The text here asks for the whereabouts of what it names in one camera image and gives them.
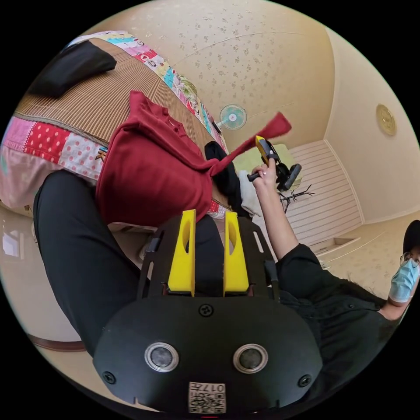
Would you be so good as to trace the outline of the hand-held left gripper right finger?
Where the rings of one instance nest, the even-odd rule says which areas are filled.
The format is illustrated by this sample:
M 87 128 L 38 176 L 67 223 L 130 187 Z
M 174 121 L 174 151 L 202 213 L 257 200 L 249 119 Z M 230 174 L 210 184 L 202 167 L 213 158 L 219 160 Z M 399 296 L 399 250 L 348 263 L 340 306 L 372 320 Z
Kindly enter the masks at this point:
M 224 296 L 246 294 L 249 280 L 238 215 L 226 212 L 224 223 Z

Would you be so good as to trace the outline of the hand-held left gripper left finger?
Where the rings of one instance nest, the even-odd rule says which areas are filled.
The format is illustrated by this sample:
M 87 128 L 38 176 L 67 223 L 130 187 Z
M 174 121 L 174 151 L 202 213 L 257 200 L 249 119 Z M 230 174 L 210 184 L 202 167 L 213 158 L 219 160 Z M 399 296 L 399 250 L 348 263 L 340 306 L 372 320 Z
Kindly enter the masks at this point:
M 168 278 L 171 293 L 195 292 L 196 211 L 183 211 Z

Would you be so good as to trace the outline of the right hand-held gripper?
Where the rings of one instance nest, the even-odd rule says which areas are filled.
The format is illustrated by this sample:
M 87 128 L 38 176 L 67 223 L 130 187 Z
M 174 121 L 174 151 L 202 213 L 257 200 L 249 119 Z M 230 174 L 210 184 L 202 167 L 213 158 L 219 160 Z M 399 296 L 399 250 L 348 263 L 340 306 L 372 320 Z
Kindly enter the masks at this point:
M 255 136 L 255 145 L 261 154 L 262 161 L 268 165 L 272 158 L 276 163 L 276 189 L 278 192 L 288 191 L 297 178 L 297 164 L 288 168 L 280 159 L 273 145 L 262 136 Z

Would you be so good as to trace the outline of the person's right hand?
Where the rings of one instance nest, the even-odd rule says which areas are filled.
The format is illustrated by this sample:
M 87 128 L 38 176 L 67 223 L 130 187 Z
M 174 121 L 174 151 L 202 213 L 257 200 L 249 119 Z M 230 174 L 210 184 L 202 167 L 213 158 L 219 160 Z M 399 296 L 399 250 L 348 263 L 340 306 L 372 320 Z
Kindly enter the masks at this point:
M 271 158 L 268 164 L 262 164 L 254 168 L 251 175 L 254 177 L 252 183 L 255 189 L 268 188 L 274 190 L 277 179 L 275 160 Z

